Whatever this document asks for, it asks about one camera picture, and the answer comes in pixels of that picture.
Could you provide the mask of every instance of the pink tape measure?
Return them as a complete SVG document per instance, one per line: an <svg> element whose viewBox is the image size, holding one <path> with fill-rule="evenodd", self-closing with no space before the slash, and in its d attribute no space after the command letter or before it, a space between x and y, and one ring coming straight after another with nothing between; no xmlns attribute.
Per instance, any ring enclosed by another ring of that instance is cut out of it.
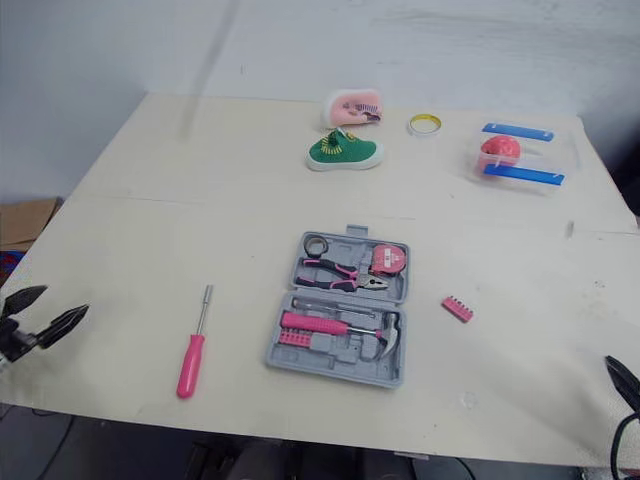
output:
<svg viewBox="0 0 640 480"><path fill-rule="evenodd" d="M395 275L407 266L407 256L400 247L395 245L378 245L373 249L371 273L374 275L385 273Z"/></svg>

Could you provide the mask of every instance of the green shoe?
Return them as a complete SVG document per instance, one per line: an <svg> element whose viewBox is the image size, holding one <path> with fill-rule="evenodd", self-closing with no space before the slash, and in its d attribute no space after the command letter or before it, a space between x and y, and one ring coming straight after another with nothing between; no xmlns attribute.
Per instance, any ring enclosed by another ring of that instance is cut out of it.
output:
<svg viewBox="0 0 640 480"><path fill-rule="evenodd" d="M315 143L307 154L311 170L364 170L382 161L382 145L360 140L355 135L336 128Z"/></svg>

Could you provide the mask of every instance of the tool kit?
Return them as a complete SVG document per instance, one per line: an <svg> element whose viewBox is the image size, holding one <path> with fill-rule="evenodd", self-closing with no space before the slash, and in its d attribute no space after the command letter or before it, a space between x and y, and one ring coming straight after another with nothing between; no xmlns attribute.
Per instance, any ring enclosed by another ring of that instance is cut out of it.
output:
<svg viewBox="0 0 640 480"><path fill-rule="evenodd" d="M267 351L273 367L396 388L404 377L409 247L306 232Z"/></svg>

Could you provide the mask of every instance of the plastic container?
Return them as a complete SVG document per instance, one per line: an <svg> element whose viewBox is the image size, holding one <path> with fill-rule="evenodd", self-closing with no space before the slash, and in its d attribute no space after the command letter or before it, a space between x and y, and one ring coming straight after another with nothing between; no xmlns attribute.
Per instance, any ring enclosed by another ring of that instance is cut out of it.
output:
<svg viewBox="0 0 640 480"><path fill-rule="evenodd" d="M552 193L577 170L568 132L508 122L487 123L469 154L473 180L487 186Z"/></svg>
<svg viewBox="0 0 640 480"><path fill-rule="evenodd" d="M347 226L348 235L319 232L304 233L291 274L292 292L286 294L278 311L276 325L267 349L269 366L314 373L380 387L396 388L404 378L404 358L407 338L407 318L399 305L404 302L409 280L409 247L402 243L367 238L367 228ZM388 288L368 290L357 288L353 292L338 289L325 290L304 286L296 282L299 277L312 281L340 280L335 273L304 265L308 259L304 241L308 236L322 236L328 249L323 260L357 267L360 273L369 273L374 247L384 244L400 248L406 255L406 267L394 275L376 275L388 283ZM388 331L389 319L394 319L397 340L385 356L385 343L370 334L357 331L329 334L283 327L285 315L296 315L337 320L355 329ZM283 332L290 340L301 345L283 343Z"/></svg>

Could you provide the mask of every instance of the hammer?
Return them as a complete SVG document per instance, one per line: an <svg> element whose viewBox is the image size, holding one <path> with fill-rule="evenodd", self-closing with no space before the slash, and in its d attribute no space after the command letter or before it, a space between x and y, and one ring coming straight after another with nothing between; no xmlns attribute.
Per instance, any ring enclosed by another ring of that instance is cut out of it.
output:
<svg viewBox="0 0 640 480"><path fill-rule="evenodd" d="M322 317L310 317L307 315L299 315L293 312L285 312L285 314L282 316L282 326L284 328L298 328L300 330L329 333L331 335L348 335L349 333L373 335L385 345L379 359L387 356L398 342L398 328L396 326L397 321L398 314L390 312L386 314L387 325L384 330L367 330L364 328L352 327L348 323L344 323L339 320L331 320L329 318Z"/></svg>

